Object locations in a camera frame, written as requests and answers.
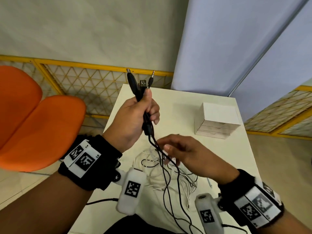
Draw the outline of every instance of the wrist strap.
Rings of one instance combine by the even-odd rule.
[[[275,223],[284,213],[279,195],[260,179],[244,170],[239,172],[234,181],[218,185],[222,196],[219,205],[251,232]]]
[[[100,135],[88,137],[88,140],[84,139],[78,145],[74,143],[72,147],[58,172],[84,190],[105,190],[115,177],[122,153]]]

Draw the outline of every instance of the black wristband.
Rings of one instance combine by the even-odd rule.
[[[84,138],[85,137],[80,137],[80,141],[75,141],[73,146],[69,149],[69,153],[82,142]],[[115,177],[116,167],[119,164],[118,159],[122,156],[122,153],[115,149],[101,135],[95,137],[89,136],[87,139],[92,148],[101,154],[87,172],[79,178],[68,169],[64,162],[61,163],[58,172],[61,175],[67,176],[84,190],[91,191],[96,188],[105,190]]]
[[[219,206],[227,211],[240,226],[256,229],[274,224],[284,213],[279,195],[244,170],[226,185],[218,185],[222,199]]]

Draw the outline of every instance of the beige floor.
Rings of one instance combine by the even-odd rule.
[[[312,141],[248,135],[262,180],[312,229]]]
[[[278,192],[287,210],[312,229],[312,141],[248,135],[261,178]],[[37,171],[51,174],[59,162]],[[48,176],[0,169],[0,209]]]

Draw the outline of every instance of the person's left hand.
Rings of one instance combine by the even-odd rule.
[[[152,92],[146,89],[143,98],[128,99],[118,110],[113,123],[104,132],[103,137],[121,153],[130,149],[142,134],[143,114],[150,113],[155,125],[159,122],[159,105],[152,99]]]

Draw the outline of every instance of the forearm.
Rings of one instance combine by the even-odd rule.
[[[260,228],[258,232],[260,234],[312,234],[312,231],[309,228],[286,210],[284,215],[277,220],[276,223],[267,228]]]
[[[0,233],[67,233],[92,192],[56,172],[0,211]]]

